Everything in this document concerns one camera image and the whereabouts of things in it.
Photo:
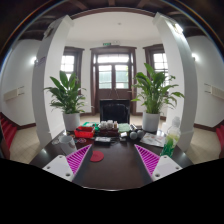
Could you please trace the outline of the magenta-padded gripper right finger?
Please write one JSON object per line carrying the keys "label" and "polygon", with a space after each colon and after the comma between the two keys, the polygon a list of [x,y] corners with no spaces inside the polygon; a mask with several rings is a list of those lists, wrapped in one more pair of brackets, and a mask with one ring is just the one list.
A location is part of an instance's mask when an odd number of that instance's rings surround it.
{"label": "magenta-padded gripper right finger", "polygon": [[135,144],[135,148],[153,181],[159,180],[182,169],[169,156],[159,156],[152,151]]}

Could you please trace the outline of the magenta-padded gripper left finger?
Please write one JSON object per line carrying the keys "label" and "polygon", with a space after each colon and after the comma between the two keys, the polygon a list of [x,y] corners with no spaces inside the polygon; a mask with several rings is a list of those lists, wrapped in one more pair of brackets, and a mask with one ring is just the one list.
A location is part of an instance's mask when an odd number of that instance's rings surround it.
{"label": "magenta-padded gripper left finger", "polygon": [[44,166],[43,170],[72,182],[91,147],[92,145],[89,144],[67,156],[58,155]]}

